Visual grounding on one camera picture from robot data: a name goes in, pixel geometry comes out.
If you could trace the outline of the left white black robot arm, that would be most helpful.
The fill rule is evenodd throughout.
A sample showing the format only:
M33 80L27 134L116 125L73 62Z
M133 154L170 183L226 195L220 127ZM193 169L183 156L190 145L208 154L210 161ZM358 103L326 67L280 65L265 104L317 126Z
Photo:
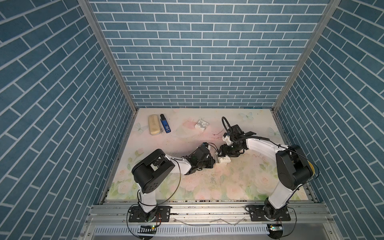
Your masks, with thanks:
M154 213L157 208L156 189L171 173L179 176L191 175L203 169L212 169L217 155L212 155L208 143L203 143L190 155L181 158L172 157L157 149L137 163L132 174L139 186L139 209L145 214Z

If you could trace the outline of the white jewelry box base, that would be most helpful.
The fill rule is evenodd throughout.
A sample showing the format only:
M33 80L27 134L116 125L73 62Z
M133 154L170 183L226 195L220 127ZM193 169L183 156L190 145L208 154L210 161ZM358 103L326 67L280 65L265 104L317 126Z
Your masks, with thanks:
M228 157L228 156L220 157L218 155L218 153L215 153L215 157L214 158L215 158L216 164L224 164L224 165L226 165L226 164L231 162L231 158L230 157Z

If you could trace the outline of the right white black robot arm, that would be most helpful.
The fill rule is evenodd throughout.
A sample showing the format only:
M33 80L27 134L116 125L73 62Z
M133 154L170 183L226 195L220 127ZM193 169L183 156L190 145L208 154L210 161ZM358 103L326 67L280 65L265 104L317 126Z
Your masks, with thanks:
M253 150L276 160L279 183L267 198L265 210L280 210L295 191L315 175L315 168L298 145L281 145L254 132L244 133L238 125L224 127L219 157L236 158Z

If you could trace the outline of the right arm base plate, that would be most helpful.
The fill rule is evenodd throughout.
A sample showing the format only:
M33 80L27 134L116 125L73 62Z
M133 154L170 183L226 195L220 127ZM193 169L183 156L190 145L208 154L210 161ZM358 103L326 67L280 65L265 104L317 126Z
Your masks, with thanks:
M287 206L276 210L271 205L246 205L245 210L250 214L252 222L291 221Z

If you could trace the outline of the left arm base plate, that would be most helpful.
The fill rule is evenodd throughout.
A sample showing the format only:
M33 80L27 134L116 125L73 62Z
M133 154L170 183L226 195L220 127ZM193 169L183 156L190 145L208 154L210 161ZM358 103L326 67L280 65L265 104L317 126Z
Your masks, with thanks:
M145 213L142 207L132 205L128 213L128 222L130 223L152 223L152 222L169 222L171 215L170 206L158 206Z

